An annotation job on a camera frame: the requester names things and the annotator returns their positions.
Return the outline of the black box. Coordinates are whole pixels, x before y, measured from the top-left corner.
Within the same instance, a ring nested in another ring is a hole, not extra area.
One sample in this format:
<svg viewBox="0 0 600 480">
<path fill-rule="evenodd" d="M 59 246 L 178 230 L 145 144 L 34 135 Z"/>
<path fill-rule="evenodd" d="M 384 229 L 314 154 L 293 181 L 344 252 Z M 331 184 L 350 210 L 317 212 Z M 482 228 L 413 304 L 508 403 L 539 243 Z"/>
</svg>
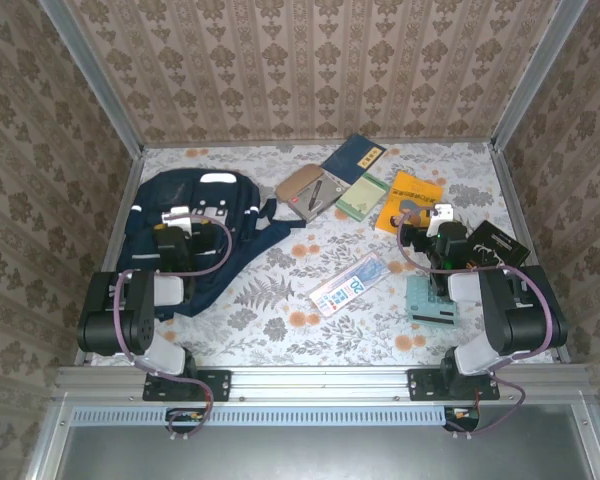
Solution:
<svg viewBox="0 0 600 480">
<path fill-rule="evenodd" d="M 530 250 L 487 220 L 482 221 L 467 239 L 468 265 L 487 267 L 521 266 Z"/>
</svg>

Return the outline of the navy blue student backpack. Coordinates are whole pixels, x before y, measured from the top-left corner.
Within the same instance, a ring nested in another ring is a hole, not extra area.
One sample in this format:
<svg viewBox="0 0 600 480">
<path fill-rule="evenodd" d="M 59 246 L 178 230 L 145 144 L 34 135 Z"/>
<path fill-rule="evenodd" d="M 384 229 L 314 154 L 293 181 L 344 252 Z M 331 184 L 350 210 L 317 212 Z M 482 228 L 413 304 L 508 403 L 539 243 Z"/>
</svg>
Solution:
<svg viewBox="0 0 600 480">
<path fill-rule="evenodd" d="M 137 191 L 117 269 L 167 270 L 161 265 L 153 230 L 174 207 L 217 218 L 231 232 L 228 260 L 219 269 L 192 279 L 195 290 L 190 299 L 155 309 L 162 321 L 176 313 L 193 317 L 209 308 L 249 262 L 288 237 L 293 229 L 306 226 L 304 220 L 275 219 L 277 201 L 269 199 L 261 204 L 260 200 L 259 187 L 235 171 L 183 168 L 161 172 Z"/>
</svg>

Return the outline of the teal calculator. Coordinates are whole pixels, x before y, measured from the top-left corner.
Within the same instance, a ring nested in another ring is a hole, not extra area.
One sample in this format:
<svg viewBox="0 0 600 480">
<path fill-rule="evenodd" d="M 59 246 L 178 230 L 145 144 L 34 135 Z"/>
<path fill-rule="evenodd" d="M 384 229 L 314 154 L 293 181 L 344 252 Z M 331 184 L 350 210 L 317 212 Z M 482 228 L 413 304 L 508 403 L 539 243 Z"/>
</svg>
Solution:
<svg viewBox="0 0 600 480">
<path fill-rule="evenodd" d="M 406 284 L 407 319 L 415 324 L 454 328 L 458 320 L 457 304 L 448 296 L 438 296 L 426 276 L 412 275 Z"/>
</svg>

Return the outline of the orange paperback book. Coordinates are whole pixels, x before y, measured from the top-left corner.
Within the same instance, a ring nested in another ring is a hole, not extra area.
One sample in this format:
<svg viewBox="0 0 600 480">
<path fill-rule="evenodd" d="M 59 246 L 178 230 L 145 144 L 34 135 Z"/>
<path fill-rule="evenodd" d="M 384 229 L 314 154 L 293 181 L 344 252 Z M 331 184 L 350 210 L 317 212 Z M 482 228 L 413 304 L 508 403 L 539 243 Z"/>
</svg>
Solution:
<svg viewBox="0 0 600 480">
<path fill-rule="evenodd" d="M 425 211 L 413 214 L 412 210 L 416 207 L 434 206 L 442 200 L 443 192 L 442 186 L 420 180 L 403 171 L 398 172 L 376 220 L 375 229 L 396 234 L 404 215 L 407 215 L 405 225 L 428 227 L 431 214 Z"/>
</svg>

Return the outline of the pale green notepad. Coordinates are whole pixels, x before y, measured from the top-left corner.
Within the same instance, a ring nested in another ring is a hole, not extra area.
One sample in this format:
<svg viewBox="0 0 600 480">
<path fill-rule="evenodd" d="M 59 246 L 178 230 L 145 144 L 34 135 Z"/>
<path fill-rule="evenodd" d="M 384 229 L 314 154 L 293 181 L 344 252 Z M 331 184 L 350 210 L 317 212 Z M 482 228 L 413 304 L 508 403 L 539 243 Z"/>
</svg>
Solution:
<svg viewBox="0 0 600 480">
<path fill-rule="evenodd" d="M 336 207 L 361 222 L 387 194 L 389 188 L 384 181 L 365 173 L 338 199 Z"/>
</svg>

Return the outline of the clear face mask pack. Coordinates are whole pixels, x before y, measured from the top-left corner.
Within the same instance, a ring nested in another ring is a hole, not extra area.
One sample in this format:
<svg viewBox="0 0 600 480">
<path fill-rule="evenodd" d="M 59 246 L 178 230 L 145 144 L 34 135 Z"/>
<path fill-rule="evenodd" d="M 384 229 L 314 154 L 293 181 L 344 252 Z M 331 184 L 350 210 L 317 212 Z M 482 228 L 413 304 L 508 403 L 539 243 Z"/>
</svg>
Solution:
<svg viewBox="0 0 600 480">
<path fill-rule="evenodd" d="M 330 317 L 370 291 L 389 274 L 386 263 L 375 252 L 369 252 L 311 291 L 309 299 L 321 315 Z"/>
</svg>

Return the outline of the black pen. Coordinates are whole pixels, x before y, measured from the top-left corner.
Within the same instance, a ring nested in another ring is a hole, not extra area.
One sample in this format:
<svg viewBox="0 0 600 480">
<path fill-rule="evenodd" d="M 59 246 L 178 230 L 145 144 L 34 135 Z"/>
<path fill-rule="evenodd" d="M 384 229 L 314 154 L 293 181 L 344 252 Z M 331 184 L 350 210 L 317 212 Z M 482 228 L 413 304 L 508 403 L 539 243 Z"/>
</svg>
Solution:
<svg viewBox="0 0 600 480">
<path fill-rule="evenodd" d="M 307 205 L 307 213 L 310 215 L 314 215 L 323 204 L 323 201 L 320 198 L 323 183 L 324 181 L 321 178 L 317 179 L 315 182 Z"/>
</svg>

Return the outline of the dark blue book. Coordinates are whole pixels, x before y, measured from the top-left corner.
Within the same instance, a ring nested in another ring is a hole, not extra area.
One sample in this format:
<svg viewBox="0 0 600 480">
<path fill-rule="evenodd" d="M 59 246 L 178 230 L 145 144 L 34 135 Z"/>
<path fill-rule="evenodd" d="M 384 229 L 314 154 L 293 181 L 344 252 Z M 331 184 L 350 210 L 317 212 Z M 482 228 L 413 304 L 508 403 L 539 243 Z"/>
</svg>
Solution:
<svg viewBox="0 0 600 480">
<path fill-rule="evenodd" d="M 359 134 L 352 134 L 322 164 L 321 168 L 352 185 L 381 158 L 386 148 Z"/>
</svg>

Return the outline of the floral patterned table cover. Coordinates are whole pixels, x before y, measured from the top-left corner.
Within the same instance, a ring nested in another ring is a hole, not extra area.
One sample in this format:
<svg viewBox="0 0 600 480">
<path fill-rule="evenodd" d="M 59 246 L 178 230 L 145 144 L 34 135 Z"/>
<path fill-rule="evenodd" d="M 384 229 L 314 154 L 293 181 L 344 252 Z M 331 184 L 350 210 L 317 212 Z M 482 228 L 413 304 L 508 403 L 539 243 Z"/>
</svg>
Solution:
<svg viewBox="0 0 600 480">
<path fill-rule="evenodd" d="M 371 173 L 389 183 L 400 172 L 440 186 L 467 227 L 490 221 L 511 230 L 487 143 L 390 144 Z M 310 293 L 371 252 L 388 275 L 343 310 L 322 315 Z M 411 323 L 407 279 L 425 262 L 407 262 L 395 238 L 376 228 L 375 213 L 356 221 L 329 209 L 254 259 L 210 308 L 161 322 L 156 333 L 189 349 L 201 366 L 435 364 L 476 337 L 483 320 L 478 305 L 463 304 L 454 328 Z"/>
</svg>

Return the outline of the gray metal panel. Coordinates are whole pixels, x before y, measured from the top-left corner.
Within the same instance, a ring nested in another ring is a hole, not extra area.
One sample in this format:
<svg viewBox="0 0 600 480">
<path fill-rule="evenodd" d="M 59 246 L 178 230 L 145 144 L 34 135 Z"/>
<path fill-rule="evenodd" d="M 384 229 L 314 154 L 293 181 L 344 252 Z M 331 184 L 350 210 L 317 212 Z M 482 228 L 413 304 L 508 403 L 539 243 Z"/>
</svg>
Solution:
<svg viewBox="0 0 600 480">
<path fill-rule="evenodd" d="M 526 406 L 493 431 L 433 426 L 78 426 L 53 407 L 25 480 L 600 480 L 600 411 Z"/>
</svg>

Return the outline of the aluminium corner post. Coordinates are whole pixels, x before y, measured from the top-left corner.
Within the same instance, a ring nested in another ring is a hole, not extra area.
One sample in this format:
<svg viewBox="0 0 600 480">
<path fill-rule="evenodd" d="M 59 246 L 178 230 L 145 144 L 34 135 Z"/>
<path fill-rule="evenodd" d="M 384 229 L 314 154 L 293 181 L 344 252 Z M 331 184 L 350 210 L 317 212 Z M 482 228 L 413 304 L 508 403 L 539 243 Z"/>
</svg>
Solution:
<svg viewBox="0 0 600 480">
<path fill-rule="evenodd" d="M 491 136 L 502 153 L 585 10 L 587 0 L 561 0 Z"/>
<path fill-rule="evenodd" d="M 142 156 L 143 142 L 76 17 L 64 0 L 39 0 L 39 3 L 65 43 L 131 158 L 138 160 Z"/>
</svg>

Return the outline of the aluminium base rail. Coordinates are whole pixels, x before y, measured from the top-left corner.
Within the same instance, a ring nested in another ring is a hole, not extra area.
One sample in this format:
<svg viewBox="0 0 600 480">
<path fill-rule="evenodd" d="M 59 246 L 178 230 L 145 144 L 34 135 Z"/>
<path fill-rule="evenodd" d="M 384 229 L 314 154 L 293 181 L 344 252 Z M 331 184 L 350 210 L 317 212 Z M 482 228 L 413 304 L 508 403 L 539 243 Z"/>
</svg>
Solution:
<svg viewBox="0 0 600 480">
<path fill-rule="evenodd" d="M 225 405 L 327 405 L 392 403 L 435 404 L 410 396 L 408 372 L 422 366 L 376 367 L 230 367 Z M 518 364 L 497 374 L 500 398 L 512 404 L 526 392 L 530 404 L 571 404 L 593 395 L 584 367 Z M 52 399 L 85 405 L 138 405 L 145 375 L 132 367 L 67 367 L 59 371 Z"/>
</svg>

